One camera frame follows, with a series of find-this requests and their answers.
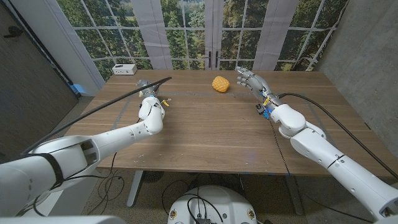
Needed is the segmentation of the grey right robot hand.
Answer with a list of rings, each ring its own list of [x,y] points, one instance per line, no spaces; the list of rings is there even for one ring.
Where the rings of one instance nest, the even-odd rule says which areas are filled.
[[[252,71],[237,66],[235,70],[238,72],[237,77],[238,85],[250,89],[255,96],[264,106],[271,108],[282,105],[279,98],[272,92],[268,83],[261,76],[254,74]]]

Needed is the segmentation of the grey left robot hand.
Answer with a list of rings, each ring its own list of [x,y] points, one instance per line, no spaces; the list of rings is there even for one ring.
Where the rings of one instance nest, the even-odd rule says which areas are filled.
[[[144,87],[144,86],[150,85],[150,84],[151,84],[151,82],[150,82],[149,80],[140,79],[140,80],[136,83],[136,86],[138,86],[139,88],[141,88],[141,87]],[[148,87],[148,88],[145,88],[145,89],[143,89],[143,90],[141,90],[141,91],[139,92],[139,96],[140,96],[141,98],[147,98],[147,97],[150,97],[150,96],[157,97],[157,94],[158,94],[158,92],[159,92],[159,87],[160,87],[160,85],[157,84],[157,85],[154,85],[154,86],[150,86],[150,87]]]

